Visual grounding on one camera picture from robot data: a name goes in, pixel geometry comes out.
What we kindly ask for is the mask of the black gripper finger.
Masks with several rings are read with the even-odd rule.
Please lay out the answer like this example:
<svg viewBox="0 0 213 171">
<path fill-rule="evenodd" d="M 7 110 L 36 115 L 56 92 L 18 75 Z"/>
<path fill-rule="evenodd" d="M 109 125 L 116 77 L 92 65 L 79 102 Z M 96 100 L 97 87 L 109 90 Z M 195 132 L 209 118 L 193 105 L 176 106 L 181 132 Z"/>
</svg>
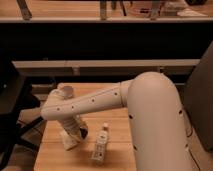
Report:
<svg viewBox="0 0 213 171">
<path fill-rule="evenodd" d="M 87 137 L 87 135 L 88 135 L 88 130 L 80 128 L 80 133 L 81 133 L 81 138 L 85 139 Z"/>
</svg>

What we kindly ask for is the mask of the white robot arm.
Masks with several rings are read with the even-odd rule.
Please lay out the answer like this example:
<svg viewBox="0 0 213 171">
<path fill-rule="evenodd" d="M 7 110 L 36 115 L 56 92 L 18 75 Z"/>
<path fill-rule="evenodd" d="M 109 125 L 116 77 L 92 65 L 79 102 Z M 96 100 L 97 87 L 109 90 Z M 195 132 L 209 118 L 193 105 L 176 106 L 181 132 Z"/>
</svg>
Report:
<svg viewBox="0 0 213 171">
<path fill-rule="evenodd" d="M 60 100 L 50 93 L 41 109 L 46 120 L 125 107 L 137 171 L 193 171 L 184 109 L 174 83 L 159 72 Z"/>
</svg>

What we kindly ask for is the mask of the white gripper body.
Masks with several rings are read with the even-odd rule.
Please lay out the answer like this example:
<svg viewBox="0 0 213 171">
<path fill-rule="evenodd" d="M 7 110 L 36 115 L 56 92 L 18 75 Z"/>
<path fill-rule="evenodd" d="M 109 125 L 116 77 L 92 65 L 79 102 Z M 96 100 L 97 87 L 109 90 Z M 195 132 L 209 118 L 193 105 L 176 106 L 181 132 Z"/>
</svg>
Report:
<svg viewBox="0 0 213 171">
<path fill-rule="evenodd" d="M 78 140 L 84 140 L 81 138 L 80 128 L 87 129 L 86 122 L 80 116 L 68 117 L 59 121 L 64 130 Z"/>
</svg>

